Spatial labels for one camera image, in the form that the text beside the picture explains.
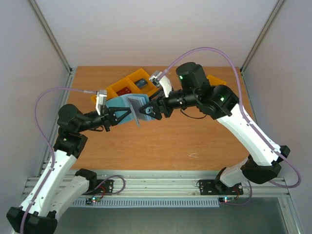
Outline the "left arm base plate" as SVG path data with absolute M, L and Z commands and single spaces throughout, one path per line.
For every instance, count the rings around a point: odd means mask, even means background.
M 97 189 L 93 191 L 88 191 L 85 193 L 85 195 L 101 195 L 101 194 L 107 194 L 112 193 L 114 187 L 114 181 L 112 179 L 108 179 L 105 182 L 103 182 Z

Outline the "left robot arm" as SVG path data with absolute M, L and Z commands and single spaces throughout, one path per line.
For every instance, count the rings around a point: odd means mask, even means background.
M 20 204 L 11 207 L 7 219 L 19 234 L 52 234 L 61 216 L 83 194 L 98 189 L 97 174 L 78 170 L 71 182 L 61 191 L 58 188 L 80 156 L 87 142 L 83 131 L 109 131 L 131 113 L 129 107 L 101 107 L 100 112 L 83 114 L 75 105 L 66 104 L 58 112 L 58 137 L 51 147 L 51 157 L 37 184 Z

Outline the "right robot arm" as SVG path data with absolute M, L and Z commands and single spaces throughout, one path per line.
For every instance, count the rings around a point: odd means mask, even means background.
M 214 180 L 220 193 L 249 180 L 263 184 L 276 178 L 281 171 L 282 157 L 290 149 L 270 140 L 239 106 L 239 98 L 226 85 L 211 85 L 201 65 L 187 62 L 176 69 L 181 89 L 173 90 L 171 82 L 161 72 L 154 72 L 149 80 L 162 87 L 164 95 L 140 107 L 139 112 L 157 120 L 170 117 L 174 109 L 195 106 L 203 114 L 226 127 L 247 149 L 249 156 L 242 162 L 223 168 Z

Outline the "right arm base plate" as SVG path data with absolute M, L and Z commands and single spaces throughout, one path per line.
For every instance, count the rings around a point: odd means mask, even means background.
M 201 195 L 243 195 L 242 184 L 238 183 L 233 187 L 226 187 L 215 183 L 214 179 L 198 180 L 196 186 L 199 188 Z

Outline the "teal leather card holder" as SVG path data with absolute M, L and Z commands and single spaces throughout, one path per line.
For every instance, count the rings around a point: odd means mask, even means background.
M 116 117 L 127 116 L 119 123 L 124 124 L 126 122 L 134 120 L 137 126 L 140 125 L 139 121 L 151 121 L 152 117 L 139 112 L 139 108 L 149 102 L 149 97 L 146 94 L 125 94 L 119 97 L 115 97 L 106 102 L 108 108 L 121 108 L 122 110 L 115 111 Z

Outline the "grey credit card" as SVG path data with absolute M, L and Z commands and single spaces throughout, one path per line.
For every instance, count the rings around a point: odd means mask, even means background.
M 128 96 L 127 101 L 130 104 L 132 113 L 134 115 L 134 119 L 136 121 L 137 126 L 139 127 L 140 126 L 139 121 L 145 119 L 144 115 L 139 112 L 139 108 L 142 106 L 141 99 L 136 96 Z

